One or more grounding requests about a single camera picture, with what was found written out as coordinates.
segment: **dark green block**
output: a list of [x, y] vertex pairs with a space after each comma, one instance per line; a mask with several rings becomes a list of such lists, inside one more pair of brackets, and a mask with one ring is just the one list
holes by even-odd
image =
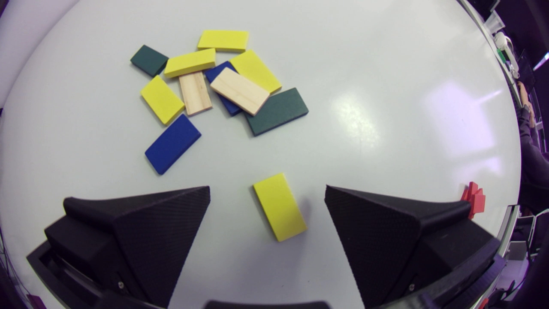
[[136, 67], [142, 69], [152, 77], [157, 76], [164, 70], [168, 57], [143, 45], [130, 60]]
[[246, 118], [254, 136], [258, 136], [308, 112], [298, 90], [292, 88], [270, 97], [255, 116], [246, 113]]

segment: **person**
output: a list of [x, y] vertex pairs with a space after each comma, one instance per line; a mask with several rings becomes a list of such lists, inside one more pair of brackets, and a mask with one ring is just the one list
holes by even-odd
[[541, 152], [537, 138], [534, 107], [528, 100], [524, 84], [518, 82], [520, 100], [524, 107], [518, 114], [520, 152], [522, 155], [521, 182], [549, 188], [549, 153]]

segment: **rectangular block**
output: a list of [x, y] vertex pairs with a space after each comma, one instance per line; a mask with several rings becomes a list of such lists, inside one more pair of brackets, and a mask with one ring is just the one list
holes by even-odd
[[283, 173], [256, 183], [254, 189], [278, 241], [307, 230]]
[[177, 118], [145, 151], [156, 172], [164, 174], [201, 136], [185, 115]]
[[198, 49], [215, 48], [218, 52], [244, 52], [248, 44], [247, 31], [204, 30]]
[[486, 196], [483, 194], [475, 194], [473, 195], [471, 205], [472, 205], [472, 213], [480, 213], [484, 212], [484, 204], [486, 202]]
[[[233, 65], [229, 61], [225, 61], [222, 64], [216, 66], [215, 68], [211, 68], [209, 70], [204, 71], [204, 76], [206, 76], [206, 79], [210, 83], [212, 83], [214, 79], [219, 75], [219, 73], [223, 71], [224, 68], [229, 68], [236, 72]], [[223, 106], [225, 106], [225, 108], [229, 112], [229, 115], [234, 116], [242, 111], [242, 109], [238, 107], [238, 105], [234, 104], [226, 97], [220, 95], [219, 93], [217, 94], [217, 96], [219, 96], [219, 100], [221, 101], [221, 103], [223, 103]]]
[[141, 96], [165, 125], [174, 120], [185, 108], [185, 104], [168, 87], [160, 75], [155, 76], [141, 89]]
[[269, 93], [273, 93], [282, 87], [253, 50], [249, 49], [230, 61], [238, 74], [258, 84]]
[[251, 115], [257, 114], [269, 97], [268, 91], [229, 68], [224, 68], [210, 86]]
[[179, 83], [187, 115], [192, 116], [211, 108], [210, 96], [201, 71], [179, 76]]
[[292, 88], [268, 98], [255, 116], [246, 115], [246, 118], [254, 136], [258, 136], [308, 112], [298, 90]]
[[479, 190], [479, 185], [477, 185], [475, 182], [471, 181], [469, 183], [469, 199]]
[[469, 200], [469, 188], [465, 186], [465, 189], [463, 189], [463, 194], [461, 195], [461, 201], [468, 201]]
[[168, 57], [147, 45], [143, 45], [137, 53], [133, 55], [130, 61], [143, 72], [149, 74], [151, 77], [155, 77], [164, 70]]
[[215, 49], [209, 48], [168, 59], [164, 75], [169, 78], [215, 67]]

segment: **table surface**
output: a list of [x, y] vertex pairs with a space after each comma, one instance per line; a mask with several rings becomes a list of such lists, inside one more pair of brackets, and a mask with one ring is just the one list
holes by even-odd
[[[142, 44], [192, 52], [205, 29], [250, 31], [254, 49], [310, 112], [253, 137], [240, 114], [191, 117], [202, 137], [162, 176], [144, 151], [165, 127], [130, 64]], [[218, 53], [217, 62], [234, 54]], [[169, 80], [179, 93], [177, 79]], [[513, 102], [497, 59], [454, 0], [82, 0], [15, 83], [0, 125], [0, 223], [25, 286], [60, 307], [25, 256], [62, 200], [209, 185], [211, 204], [171, 300], [362, 303], [324, 204], [325, 185], [426, 201], [484, 188], [474, 221], [496, 235], [518, 197]], [[284, 172], [308, 231], [278, 243], [252, 184]]]

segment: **red object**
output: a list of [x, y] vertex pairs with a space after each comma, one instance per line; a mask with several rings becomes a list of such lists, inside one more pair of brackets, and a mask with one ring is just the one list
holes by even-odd
[[469, 187], [465, 187], [461, 200], [468, 201], [471, 204], [469, 219], [473, 219], [476, 213], [484, 212], [486, 196], [484, 195], [482, 188], [479, 189], [479, 186], [475, 182], [471, 181]]
[[461, 196], [462, 201], [466, 201], [469, 199], [469, 188], [465, 186], [465, 190], [463, 190], [463, 195]]
[[486, 306], [486, 304], [488, 304], [488, 301], [490, 299], [485, 299], [483, 300], [481, 303], [480, 303], [480, 306], [479, 306], [479, 309], [484, 309], [484, 307]]
[[473, 196], [473, 194], [475, 194], [475, 192], [477, 192], [478, 190], [479, 190], [479, 185], [477, 185], [476, 183], [474, 183], [474, 182], [471, 181], [471, 182], [469, 183], [469, 194], [468, 194], [469, 198], [468, 198], [468, 200], [469, 200], [469, 199]]
[[475, 194], [473, 195], [473, 202], [471, 203], [473, 206], [471, 209], [473, 210], [473, 214], [484, 212], [484, 203], [486, 202], [486, 196], [483, 194]]

